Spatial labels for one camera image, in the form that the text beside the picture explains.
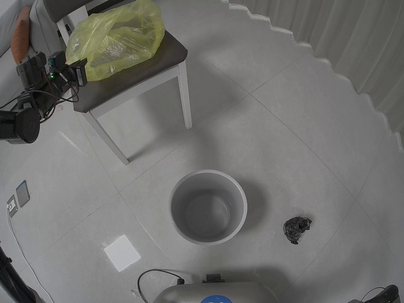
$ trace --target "gray bucket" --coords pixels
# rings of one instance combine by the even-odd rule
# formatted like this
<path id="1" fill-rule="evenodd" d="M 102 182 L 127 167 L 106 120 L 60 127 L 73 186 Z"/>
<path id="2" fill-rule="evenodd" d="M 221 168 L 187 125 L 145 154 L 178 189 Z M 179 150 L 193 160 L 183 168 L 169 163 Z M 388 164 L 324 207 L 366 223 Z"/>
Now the gray bucket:
<path id="1" fill-rule="evenodd" d="M 247 199 L 231 176 L 218 170 L 198 170 L 174 186 L 170 214 L 184 239 L 197 245 L 217 245 L 240 231 L 247 216 Z"/>

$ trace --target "chair seat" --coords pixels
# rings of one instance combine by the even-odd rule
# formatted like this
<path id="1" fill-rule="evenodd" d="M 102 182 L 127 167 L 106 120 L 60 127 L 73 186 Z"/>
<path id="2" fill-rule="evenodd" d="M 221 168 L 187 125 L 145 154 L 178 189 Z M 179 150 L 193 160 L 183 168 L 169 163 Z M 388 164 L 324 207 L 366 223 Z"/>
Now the chair seat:
<path id="1" fill-rule="evenodd" d="M 80 88 L 79 101 L 74 103 L 74 110 L 83 113 L 93 110 L 134 85 L 178 65 L 185 60 L 187 54 L 187 49 L 166 31 L 152 58 L 101 81 L 88 82 Z"/>

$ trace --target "white chair frame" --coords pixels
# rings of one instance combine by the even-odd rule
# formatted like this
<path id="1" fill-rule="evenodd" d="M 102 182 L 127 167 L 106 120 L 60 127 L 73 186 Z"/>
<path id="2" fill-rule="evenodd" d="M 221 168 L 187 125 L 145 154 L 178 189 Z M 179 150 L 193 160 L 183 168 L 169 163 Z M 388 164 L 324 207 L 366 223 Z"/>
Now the white chair frame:
<path id="1" fill-rule="evenodd" d="M 69 34 L 66 30 L 65 22 L 69 23 L 69 26 L 73 28 L 82 20 L 88 17 L 86 7 L 80 7 L 68 15 L 68 17 L 58 21 L 57 26 L 60 30 L 62 38 L 66 45 L 69 41 Z M 187 79 L 187 68 L 185 61 L 179 63 L 178 65 L 159 73 L 148 80 L 145 80 L 139 84 L 134 85 L 128 90 L 116 95 L 115 97 L 109 99 L 105 103 L 99 105 L 93 110 L 83 113 L 82 115 L 88 121 L 90 126 L 95 130 L 95 132 L 101 137 L 101 139 L 107 144 L 107 146 L 113 151 L 113 153 L 124 163 L 125 165 L 129 163 L 128 158 L 123 154 L 123 152 L 114 143 L 111 137 L 107 134 L 104 128 L 101 126 L 97 120 L 100 116 L 118 107 L 124 102 L 162 84 L 172 78 L 178 78 L 179 91 L 181 96 L 182 110 L 184 114 L 185 127 L 187 129 L 192 128 L 191 119 L 191 106 L 189 103 L 189 93 L 188 93 L 188 79 Z"/>

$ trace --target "white cable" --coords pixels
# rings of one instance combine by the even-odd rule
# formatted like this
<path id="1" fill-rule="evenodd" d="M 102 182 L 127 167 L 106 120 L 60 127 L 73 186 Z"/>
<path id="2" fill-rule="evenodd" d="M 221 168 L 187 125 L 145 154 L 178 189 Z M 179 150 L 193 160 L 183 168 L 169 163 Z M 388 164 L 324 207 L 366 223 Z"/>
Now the white cable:
<path id="1" fill-rule="evenodd" d="M 15 233 L 14 233 L 14 230 L 13 230 L 13 226 L 11 225 L 10 211 L 8 210 L 8 206 L 7 206 L 7 208 L 6 208 L 6 211 L 7 211 L 6 214 L 7 214 L 8 227 L 10 228 L 10 231 L 11 231 L 11 233 L 13 234 L 13 237 L 14 237 L 14 239 L 15 239 L 15 242 L 17 243 L 17 246 L 18 246 L 18 248 L 19 248 L 19 250 L 20 250 L 21 255 L 23 256 L 25 262 L 28 264 L 28 267 L 29 267 L 30 270 L 32 271 L 33 275 L 35 276 L 36 281 L 38 282 L 39 286 L 41 286 L 41 288 L 42 288 L 42 289 L 45 291 L 45 293 L 49 296 L 49 299 L 51 300 L 51 302 L 54 303 L 54 301 L 53 301 L 53 299 L 52 299 L 52 296 L 48 293 L 47 290 L 44 289 L 44 287 L 42 286 L 41 282 L 38 280 L 37 275 L 36 275 L 35 272 L 33 271 L 31 265 L 28 263 L 28 260 L 25 258 L 25 255 L 24 255 L 24 253 L 23 253 L 23 250 L 22 250 L 20 244 L 18 243 L 17 237 L 15 236 Z"/>

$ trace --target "white square paper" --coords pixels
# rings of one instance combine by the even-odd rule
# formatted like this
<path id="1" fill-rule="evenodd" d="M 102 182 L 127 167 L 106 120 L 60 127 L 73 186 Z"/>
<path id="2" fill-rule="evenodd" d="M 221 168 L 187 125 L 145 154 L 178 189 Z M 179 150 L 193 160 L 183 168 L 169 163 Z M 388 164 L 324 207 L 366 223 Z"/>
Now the white square paper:
<path id="1" fill-rule="evenodd" d="M 124 270 L 140 259 L 140 255 L 125 235 L 119 237 L 104 250 L 118 271 Z"/>

